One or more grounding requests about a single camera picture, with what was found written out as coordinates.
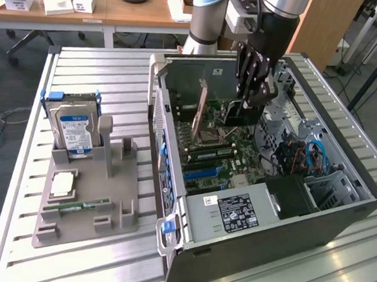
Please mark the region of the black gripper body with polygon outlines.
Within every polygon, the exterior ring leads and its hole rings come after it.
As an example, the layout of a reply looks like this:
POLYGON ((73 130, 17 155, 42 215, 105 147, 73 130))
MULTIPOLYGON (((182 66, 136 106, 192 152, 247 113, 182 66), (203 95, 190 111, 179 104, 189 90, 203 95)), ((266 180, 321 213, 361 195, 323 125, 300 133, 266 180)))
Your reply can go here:
POLYGON ((262 13, 260 29, 248 36, 248 45, 264 59, 269 59, 273 68, 285 54, 298 27, 300 17, 285 18, 276 13, 262 13))

